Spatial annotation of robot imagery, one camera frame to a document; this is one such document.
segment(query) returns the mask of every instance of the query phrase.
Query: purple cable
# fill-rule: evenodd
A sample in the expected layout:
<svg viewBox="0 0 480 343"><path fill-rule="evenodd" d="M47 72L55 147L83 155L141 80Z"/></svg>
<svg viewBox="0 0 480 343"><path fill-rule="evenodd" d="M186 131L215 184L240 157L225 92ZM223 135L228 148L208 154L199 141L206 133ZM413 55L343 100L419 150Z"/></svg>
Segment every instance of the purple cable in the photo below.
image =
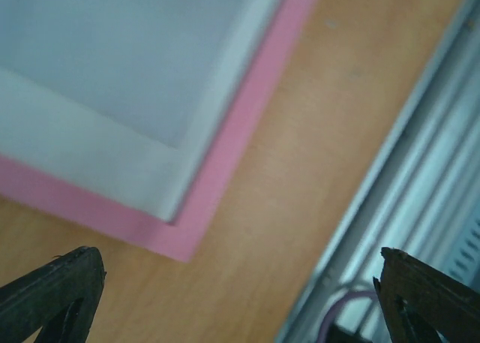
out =
<svg viewBox="0 0 480 343"><path fill-rule="evenodd" d="M316 338L316 343L326 343L327 334L329 333L330 326L335 322L338 314L344 308L344 306L351 300L358 298L370 298L372 300L377 300L377 293L373 290L359 290L346 292L337 302L333 303L330 309L325 313L325 317L320 324L318 329L318 336Z"/></svg>

